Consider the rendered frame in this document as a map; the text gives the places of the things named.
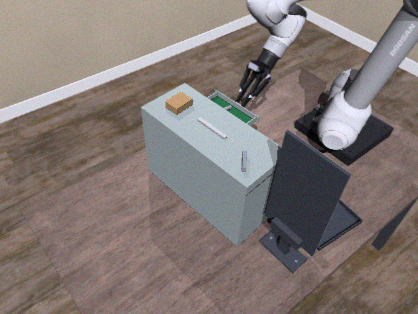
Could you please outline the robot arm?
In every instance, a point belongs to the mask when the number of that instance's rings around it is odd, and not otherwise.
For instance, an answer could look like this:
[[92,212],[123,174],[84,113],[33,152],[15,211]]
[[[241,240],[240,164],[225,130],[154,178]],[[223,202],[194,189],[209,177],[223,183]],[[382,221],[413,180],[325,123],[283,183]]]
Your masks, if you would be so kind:
[[[279,59],[306,21],[305,9],[295,4],[300,1],[303,0],[247,0],[250,14],[270,32],[263,50]],[[312,123],[317,124],[318,138],[325,147],[342,150],[356,140],[371,115],[370,103],[417,42],[418,0],[403,0],[403,6],[361,69],[348,69],[338,75],[326,105],[315,107],[320,115]]]

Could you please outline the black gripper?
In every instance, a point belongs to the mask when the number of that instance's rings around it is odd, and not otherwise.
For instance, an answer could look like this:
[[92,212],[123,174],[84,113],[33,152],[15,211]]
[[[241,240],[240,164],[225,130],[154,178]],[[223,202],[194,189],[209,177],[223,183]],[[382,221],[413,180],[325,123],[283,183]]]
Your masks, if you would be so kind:
[[[235,102],[237,102],[237,103],[239,103],[241,101],[242,97],[247,92],[246,90],[249,88],[249,86],[254,81],[254,79],[256,79],[256,81],[253,84],[250,92],[248,92],[246,98],[244,99],[244,101],[241,104],[241,106],[243,106],[244,108],[245,108],[245,106],[247,105],[247,103],[250,99],[252,99],[254,96],[257,97],[261,93],[261,91],[267,86],[267,84],[270,83],[273,80],[270,76],[270,72],[273,69],[273,67],[275,66],[275,64],[277,63],[278,58],[276,56],[274,56],[273,54],[269,53],[268,51],[263,50],[257,60],[265,65],[264,66],[265,70],[261,71],[261,72],[255,72],[253,70],[251,76],[249,77],[252,69],[250,69],[248,67],[249,65],[247,65],[246,66],[246,71],[245,71],[244,76],[243,76],[243,78],[240,82],[240,85],[239,85],[241,87],[241,89],[239,90],[240,93],[235,100]],[[257,77],[255,77],[254,75],[257,76]],[[248,79],[248,77],[249,77],[249,79]],[[265,77],[266,77],[266,79],[262,82],[263,78],[265,78]],[[262,83],[259,86],[260,82],[262,82]]]

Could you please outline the small brown cardboard box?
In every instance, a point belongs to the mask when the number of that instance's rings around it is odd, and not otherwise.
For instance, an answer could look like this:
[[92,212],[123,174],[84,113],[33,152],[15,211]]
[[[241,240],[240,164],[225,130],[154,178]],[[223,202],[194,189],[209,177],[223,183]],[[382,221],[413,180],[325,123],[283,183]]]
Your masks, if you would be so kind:
[[192,98],[179,92],[165,101],[165,107],[178,115],[188,107],[192,106]]

